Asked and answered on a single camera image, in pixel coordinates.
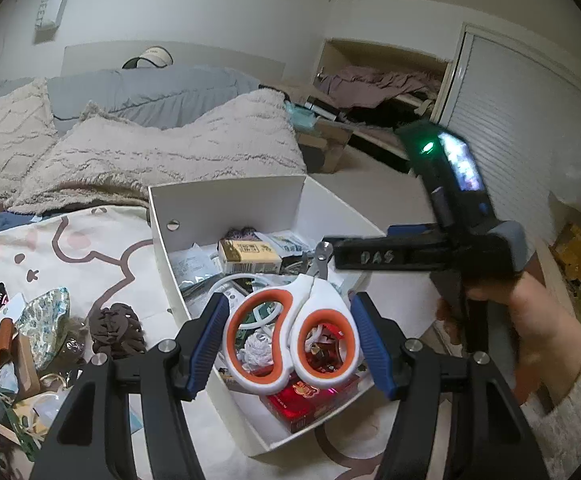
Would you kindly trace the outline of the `person right hand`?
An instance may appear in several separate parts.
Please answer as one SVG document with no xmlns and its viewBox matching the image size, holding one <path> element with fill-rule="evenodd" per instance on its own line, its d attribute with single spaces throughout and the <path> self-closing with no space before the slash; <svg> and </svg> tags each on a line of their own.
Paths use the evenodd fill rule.
<svg viewBox="0 0 581 480">
<path fill-rule="evenodd" d="M 467 287 L 467 297 L 508 308 L 520 337 L 520 356 L 537 372 L 554 404 L 567 396 L 581 373 L 581 324 L 527 272 L 514 281 Z"/>
</svg>

